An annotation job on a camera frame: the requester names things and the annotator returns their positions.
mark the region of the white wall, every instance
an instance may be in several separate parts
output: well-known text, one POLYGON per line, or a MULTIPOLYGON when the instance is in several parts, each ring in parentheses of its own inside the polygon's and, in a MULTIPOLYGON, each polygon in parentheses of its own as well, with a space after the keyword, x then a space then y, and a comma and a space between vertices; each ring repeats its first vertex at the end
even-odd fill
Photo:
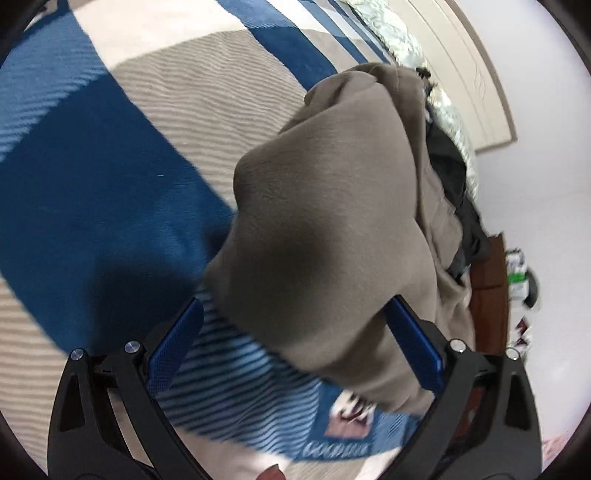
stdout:
POLYGON ((456 0, 501 79, 519 140, 479 155, 479 207, 541 283, 528 372, 543 437, 591 400, 591 77, 535 0, 456 0))

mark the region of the cream headboard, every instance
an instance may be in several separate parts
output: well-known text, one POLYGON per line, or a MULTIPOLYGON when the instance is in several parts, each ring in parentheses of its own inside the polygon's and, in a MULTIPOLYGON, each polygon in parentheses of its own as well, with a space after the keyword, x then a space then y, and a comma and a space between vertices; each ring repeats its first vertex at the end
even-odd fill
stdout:
POLYGON ((517 140, 505 94, 480 39, 453 0, 388 0, 423 48, 432 80, 459 110, 477 151, 517 140))

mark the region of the metal screw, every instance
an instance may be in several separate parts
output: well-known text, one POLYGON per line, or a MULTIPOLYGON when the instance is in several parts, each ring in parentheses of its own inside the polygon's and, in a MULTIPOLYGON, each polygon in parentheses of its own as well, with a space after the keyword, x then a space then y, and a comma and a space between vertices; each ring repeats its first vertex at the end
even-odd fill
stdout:
POLYGON ((83 356, 84 356, 84 350, 82 348, 77 348, 75 350, 72 350, 72 353, 70 354, 70 358, 74 361, 80 360, 83 356))
POLYGON ((139 342, 136 342, 135 340, 131 340, 130 342, 127 342, 125 344, 125 351, 127 353, 135 353, 139 350, 139 342))
POLYGON ((505 350, 505 355, 508 356, 511 360, 519 359, 519 352, 514 348, 508 348, 507 350, 505 350))
POLYGON ((457 353, 463 353, 466 351, 466 344, 464 341, 460 340, 459 338, 454 338, 449 342, 449 346, 452 347, 452 350, 457 353))

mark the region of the plaid blanket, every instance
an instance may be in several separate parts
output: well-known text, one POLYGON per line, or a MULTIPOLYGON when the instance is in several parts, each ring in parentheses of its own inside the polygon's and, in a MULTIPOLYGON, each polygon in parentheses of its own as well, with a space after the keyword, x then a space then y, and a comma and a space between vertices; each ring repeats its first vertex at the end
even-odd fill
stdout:
POLYGON ((158 400, 200 461, 229 440, 353 479, 403 445, 414 419, 294 370, 198 287, 239 158, 366 61, 392 60, 337 0, 60 0, 35 19, 0 69, 0 409, 41 466, 64 352, 142 339, 196 290, 202 334, 158 400))

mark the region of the bedsheet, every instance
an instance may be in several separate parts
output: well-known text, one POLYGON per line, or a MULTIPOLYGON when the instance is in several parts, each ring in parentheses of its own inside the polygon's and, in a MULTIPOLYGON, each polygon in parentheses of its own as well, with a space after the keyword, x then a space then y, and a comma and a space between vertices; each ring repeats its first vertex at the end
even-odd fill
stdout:
POLYGON ((366 61, 392 58, 336 0, 60 0, 35 19, 0 69, 0 410, 43 468, 65 352, 141 339, 195 292, 204 328, 158 401, 214 479, 374 478, 408 440, 417 419, 296 371, 199 287, 236 162, 366 61))

